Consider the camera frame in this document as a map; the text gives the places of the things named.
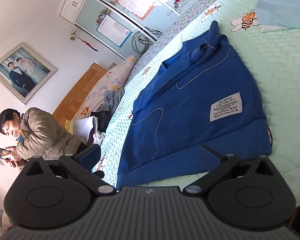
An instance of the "puffer jacket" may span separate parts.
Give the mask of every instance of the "puffer jacket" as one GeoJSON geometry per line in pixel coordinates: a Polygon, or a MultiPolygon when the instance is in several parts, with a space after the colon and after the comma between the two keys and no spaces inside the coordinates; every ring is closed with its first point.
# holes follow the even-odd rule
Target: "puffer jacket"
{"type": "Polygon", "coordinates": [[[62,128],[50,113],[30,108],[23,115],[20,125],[24,141],[17,144],[23,159],[40,155],[45,160],[56,160],[66,153],[76,153],[80,141],[62,128]]]}

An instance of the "white fabric label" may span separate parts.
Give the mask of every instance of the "white fabric label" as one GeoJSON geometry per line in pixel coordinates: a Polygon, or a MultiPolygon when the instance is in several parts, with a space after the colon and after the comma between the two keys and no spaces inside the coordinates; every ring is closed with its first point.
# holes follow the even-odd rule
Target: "white fabric label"
{"type": "Polygon", "coordinates": [[[211,105],[210,122],[242,112],[240,93],[235,93],[211,105]]]}

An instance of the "white wall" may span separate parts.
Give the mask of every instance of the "white wall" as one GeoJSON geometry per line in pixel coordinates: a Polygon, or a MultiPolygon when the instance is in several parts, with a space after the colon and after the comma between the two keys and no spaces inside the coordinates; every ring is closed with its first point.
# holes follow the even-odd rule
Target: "white wall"
{"type": "MultiPolygon", "coordinates": [[[[113,62],[122,62],[121,57],[83,31],[78,31],[79,36],[99,52],[93,51],[79,40],[71,41],[68,32],[70,26],[71,23],[53,14],[45,22],[33,24],[0,44],[0,58],[24,42],[58,69],[26,106],[0,83],[0,112],[13,108],[22,113],[30,107],[38,107],[52,113],[93,62],[103,68],[108,68],[113,62]]],[[[0,134],[1,148],[15,144],[15,140],[0,134]]],[[[0,160],[0,208],[3,207],[3,198],[17,175],[16,169],[0,160]]]]}

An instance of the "person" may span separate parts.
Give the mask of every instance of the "person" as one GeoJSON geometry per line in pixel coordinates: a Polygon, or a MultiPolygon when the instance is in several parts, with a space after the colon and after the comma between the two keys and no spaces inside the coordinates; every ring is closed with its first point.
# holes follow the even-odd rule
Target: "person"
{"type": "Polygon", "coordinates": [[[13,62],[8,63],[10,69],[9,77],[15,85],[24,88],[30,92],[36,85],[32,78],[23,72],[20,68],[16,67],[13,62]]]}
{"type": "Polygon", "coordinates": [[[30,108],[20,115],[5,109],[0,114],[0,133],[15,137],[17,146],[6,147],[11,153],[3,157],[12,167],[22,169],[32,156],[57,160],[66,153],[77,154],[87,148],[78,138],[62,128],[50,113],[30,108]]]}
{"type": "Polygon", "coordinates": [[[30,75],[37,83],[39,83],[47,73],[36,67],[35,63],[27,58],[18,57],[16,59],[17,66],[25,73],[30,75]]]}

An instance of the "gray ribbed panel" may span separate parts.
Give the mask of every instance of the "gray ribbed panel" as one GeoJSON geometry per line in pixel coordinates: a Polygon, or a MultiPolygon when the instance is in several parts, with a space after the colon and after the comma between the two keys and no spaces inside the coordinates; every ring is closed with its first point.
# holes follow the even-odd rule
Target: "gray ribbed panel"
{"type": "Polygon", "coordinates": [[[217,220],[177,187],[125,187],[100,197],[77,222],[50,231],[13,228],[1,240],[297,240],[288,228],[246,232],[217,220]]]}

